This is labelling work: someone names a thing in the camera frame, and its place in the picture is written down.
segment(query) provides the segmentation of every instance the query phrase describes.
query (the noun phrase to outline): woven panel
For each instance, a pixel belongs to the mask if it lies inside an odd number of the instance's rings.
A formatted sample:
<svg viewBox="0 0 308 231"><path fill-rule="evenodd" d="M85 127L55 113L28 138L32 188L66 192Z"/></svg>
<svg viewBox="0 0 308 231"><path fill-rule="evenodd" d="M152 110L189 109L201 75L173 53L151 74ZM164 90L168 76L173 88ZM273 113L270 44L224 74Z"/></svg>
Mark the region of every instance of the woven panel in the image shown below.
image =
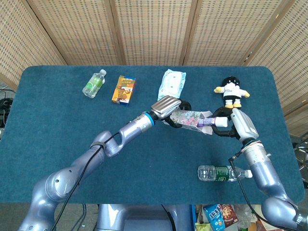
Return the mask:
<svg viewBox="0 0 308 231"><path fill-rule="evenodd" d="M0 1L0 74L4 78L17 86L28 66L66 64L55 49L20 1Z"/></svg>
<svg viewBox="0 0 308 231"><path fill-rule="evenodd" d="M119 64L103 0L28 0L68 64Z"/></svg>
<svg viewBox="0 0 308 231"><path fill-rule="evenodd" d="M238 65L281 0L204 0L187 65Z"/></svg>
<svg viewBox="0 0 308 231"><path fill-rule="evenodd" d="M308 92L308 0L297 0L248 65L274 74L282 107Z"/></svg>
<svg viewBox="0 0 308 231"><path fill-rule="evenodd" d="M179 65L191 0L116 0L127 64Z"/></svg>

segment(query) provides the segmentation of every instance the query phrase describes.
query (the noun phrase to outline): wire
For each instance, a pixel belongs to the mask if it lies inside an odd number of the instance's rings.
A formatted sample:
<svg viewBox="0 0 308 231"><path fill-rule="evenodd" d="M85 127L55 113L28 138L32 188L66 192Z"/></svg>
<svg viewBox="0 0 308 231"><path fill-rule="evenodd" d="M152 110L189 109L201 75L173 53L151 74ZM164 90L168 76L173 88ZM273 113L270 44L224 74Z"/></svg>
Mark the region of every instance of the wire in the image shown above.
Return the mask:
<svg viewBox="0 0 308 231"><path fill-rule="evenodd" d="M80 229L80 227L81 227L81 225L82 225L82 223L83 223L83 221L85 220L86 215L87 215L87 205L86 205L86 204L84 204L84 205L85 205L85 215L83 216L83 218L82 218L82 220L81 220L81 222L80 222L80 224L79 224L79 226L78 226L77 231L79 231L79 229Z"/></svg>
<svg viewBox="0 0 308 231"><path fill-rule="evenodd" d="M3 91L3 90L12 91L12 92L16 93L14 90L11 90L11 89L0 89L0 91Z"/></svg>
<svg viewBox="0 0 308 231"><path fill-rule="evenodd" d="M296 231L295 229L290 229L290 228L287 228L287 227L274 225L274 224L270 223L269 221L267 221L266 219L264 219L263 217L261 217L261 216L254 210L254 208L251 206L251 204L250 204L250 202L249 202L249 200L248 200L248 197L247 197L247 194L246 194L246 192L245 192L245 189L244 189L244 187L243 187L243 185L242 185L241 179L239 178L239 176L238 176L238 174L237 174L237 172L236 172L236 168L235 168L234 163L233 163L234 159L235 159L234 156L231 157L231 158L229 159L229 163L230 163L230 165L231 165L231 167L232 167L232 169L233 169L233 171L234 171L235 177L236 177L236 179L237 179L237 181L238 181L238 183L239 183L239 185L240 185L240 188L241 188L241 190L242 190L242 193L243 193L243 195L244 195L244 198L245 198L245 200L246 200L246 203L248 204L248 206L249 206L249 208L251 209L251 211L256 215L256 217L259 218L260 220L264 221L265 223L268 223L269 225L274 226L274 227L277 227L277 228L279 228L279 229L286 230L286 231Z"/></svg>
<svg viewBox="0 0 308 231"><path fill-rule="evenodd" d="M163 204L162 204L162 207L163 207L164 211L167 213L167 216L168 216L168 218L169 218L169 220L170 220L170 222L171 222L172 231L177 231L177 229L176 229L176 227L175 227L175 223L174 223L174 220L173 220L173 217L172 217L171 213L170 213L170 212L168 212L168 211L165 209L165 207L164 207L164 205L163 205Z"/></svg>
<svg viewBox="0 0 308 231"><path fill-rule="evenodd" d="M3 123L5 125L5 110L3 110Z"/></svg>
<svg viewBox="0 0 308 231"><path fill-rule="evenodd" d="M71 231L74 230L74 228L76 227L76 225L80 222L80 220L83 218L85 214L85 204L82 204L82 214L81 216L79 217L79 219L76 221L75 225L72 227Z"/></svg>
<svg viewBox="0 0 308 231"><path fill-rule="evenodd" d="M96 223L95 223L95 225L94 225L92 231L95 231L95 230L96 230L96 226L97 226L97 221L96 221Z"/></svg>
<svg viewBox="0 0 308 231"><path fill-rule="evenodd" d="M116 136L117 134L119 134L119 133L117 132L117 133L113 134L113 135L112 135L110 138L108 138L104 143L107 143L108 141L110 141L110 140L111 140L114 136ZM102 148L103 148L103 146L101 145L101 146L95 151L95 153L90 157L90 159L87 161L87 163L86 163L86 165L84 166L84 168L83 168L83 170L82 170L82 172L81 172L81 174L80 174L78 180L76 181L76 183L75 183L75 185L73 186L71 192L69 193L67 199L65 200L65 202L64 202L64 204L63 204L63 206L62 206L62 208L61 208L61 211L60 211L60 213L59 213L59 215L58 215L56 221L54 222L52 228L50 229L50 231L53 231L53 230L56 228L56 225L58 224L58 222L59 222L59 220L60 220L60 218L61 218L61 216L62 216L62 214L63 214L63 212L64 212L64 209L65 209L65 207L66 207L66 205L67 205L69 199L71 198L71 196L72 196L72 194L74 193L75 189L76 189L77 186L79 185L79 183L80 183L80 181L81 181L83 175L85 174L85 172L86 172L86 170L87 170L87 167L88 167L89 163L91 162L91 160L96 156L96 154L97 154Z"/></svg>
<svg viewBox="0 0 308 231"><path fill-rule="evenodd" d="M0 109L10 110L12 103L13 103L12 98L0 99Z"/></svg>

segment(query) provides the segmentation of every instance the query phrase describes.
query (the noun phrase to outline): orange snack box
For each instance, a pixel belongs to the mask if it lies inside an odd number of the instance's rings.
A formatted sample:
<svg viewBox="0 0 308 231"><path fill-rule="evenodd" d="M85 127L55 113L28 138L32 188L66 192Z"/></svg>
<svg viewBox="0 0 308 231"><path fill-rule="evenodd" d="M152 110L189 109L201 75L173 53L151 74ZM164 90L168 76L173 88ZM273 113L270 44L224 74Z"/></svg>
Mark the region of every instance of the orange snack box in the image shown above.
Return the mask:
<svg viewBox="0 0 308 231"><path fill-rule="evenodd" d="M133 77L120 76L111 99L112 102L128 106L135 83L136 79Z"/></svg>

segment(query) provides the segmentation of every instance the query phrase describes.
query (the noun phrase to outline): stuffed doll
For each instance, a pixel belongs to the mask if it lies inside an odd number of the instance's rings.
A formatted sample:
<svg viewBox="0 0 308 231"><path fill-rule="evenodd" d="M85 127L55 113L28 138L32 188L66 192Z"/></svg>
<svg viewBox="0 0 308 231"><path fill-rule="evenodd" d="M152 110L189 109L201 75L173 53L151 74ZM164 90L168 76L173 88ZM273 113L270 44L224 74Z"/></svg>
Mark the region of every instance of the stuffed doll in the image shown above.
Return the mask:
<svg viewBox="0 0 308 231"><path fill-rule="evenodd" d="M222 87L216 87L215 93L223 93L223 100L227 108L241 108L241 97L248 98L250 94L240 89L240 81L234 76L229 76L222 81Z"/></svg>

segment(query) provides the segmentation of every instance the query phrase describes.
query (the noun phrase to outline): table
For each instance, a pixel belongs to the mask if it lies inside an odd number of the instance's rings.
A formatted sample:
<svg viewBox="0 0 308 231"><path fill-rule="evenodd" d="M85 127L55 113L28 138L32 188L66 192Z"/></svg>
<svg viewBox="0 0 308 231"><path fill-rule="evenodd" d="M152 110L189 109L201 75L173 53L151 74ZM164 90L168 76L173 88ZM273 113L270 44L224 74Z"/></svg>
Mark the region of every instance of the table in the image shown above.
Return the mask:
<svg viewBox="0 0 308 231"><path fill-rule="evenodd" d="M82 89L94 72L107 71L94 99ZM69 166L89 149L103 130L117 132L157 101L168 69L187 73L181 98L194 111L215 111L223 105L213 89L228 76L241 80L250 93L242 110L254 122L288 195L304 197L288 130L272 73L261 66L32 66L27 68L0 141L0 203L30 202L34 184ZM130 106L111 102L118 77L135 77ZM241 204L236 182L201 182L199 165L228 165L241 148L235 138L174 129L161 122L129 143L89 176L71 202L95 204ZM247 169L243 156L236 166ZM252 204L265 196L252 179L243 180Z"/></svg>

